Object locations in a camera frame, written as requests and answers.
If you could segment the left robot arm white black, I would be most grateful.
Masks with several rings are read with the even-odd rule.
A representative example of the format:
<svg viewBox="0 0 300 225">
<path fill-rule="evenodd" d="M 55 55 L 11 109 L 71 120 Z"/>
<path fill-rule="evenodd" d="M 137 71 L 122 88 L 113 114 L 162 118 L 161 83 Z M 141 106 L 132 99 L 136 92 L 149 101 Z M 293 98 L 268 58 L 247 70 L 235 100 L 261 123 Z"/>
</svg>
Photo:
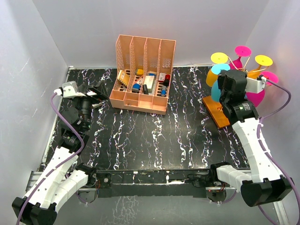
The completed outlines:
<svg viewBox="0 0 300 225">
<path fill-rule="evenodd" d="M 89 139 L 87 132 L 91 127 L 93 109 L 101 106 L 108 99 L 104 81 L 96 85 L 77 85 L 75 81 L 62 84 L 54 90 L 55 97 L 71 99 L 73 106 L 59 112 L 52 106 L 60 119 L 61 138 L 51 161 L 36 183 L 24 195 L 17 197 L 12 208 L 17 217 L 17 224 L 52 225 L 61 207 L 72 195 L 84 187 L 96 184 L 94 167 L 81 163 L 70 175 L 69 168 L 78 160 Z"/>
</svg>

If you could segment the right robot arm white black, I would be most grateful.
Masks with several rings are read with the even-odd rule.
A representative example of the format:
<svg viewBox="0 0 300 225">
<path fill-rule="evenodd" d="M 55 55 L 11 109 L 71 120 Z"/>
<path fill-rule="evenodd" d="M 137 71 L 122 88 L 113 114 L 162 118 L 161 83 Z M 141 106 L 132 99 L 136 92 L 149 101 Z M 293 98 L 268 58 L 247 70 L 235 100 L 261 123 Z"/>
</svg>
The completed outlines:
<svg viewBox="0 0 300 225">
<path fill-rule="evenodd" d="M 214 186 L 227 183 L 235 188 L 250 207 L 281 201 L 295 187 L 293 180 L 271 158 L 261 132 L 264 117 L 259 117 L 254 104 L 245 97 L 247 92 L 264 90 L 267 83 L 272 81 L 263 75 L 252 79 L 240 70 L 221 70 L 217 76 L 219 102 L 242 144 L 251 174 L 222 162 L 211 165 L 209 181 Z"/>
</svg>

